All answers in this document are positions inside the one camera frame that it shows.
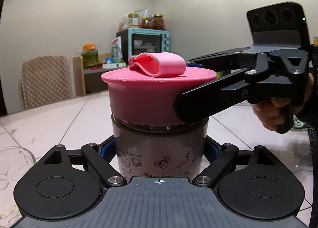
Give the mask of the person right hand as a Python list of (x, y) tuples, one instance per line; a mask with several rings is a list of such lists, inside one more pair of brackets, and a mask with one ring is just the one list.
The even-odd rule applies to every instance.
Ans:
[[(296, 115), (303, 110), (311, 97), (314, 84), (314, 76), (309, 73), (304, 101), (301, 106), (289, 109), (290, 114)], [(287, 98), (271, 98), (270, 100), (258, 104), (252, 104), (251, 106), (254, 114), (258, 117), (266, 129), (278, 132), (279, 127), (287, 120), (287, 113), (283, 113), (281, 111), (281, 109), (287, 105), (289, 105), (289, 99)]]

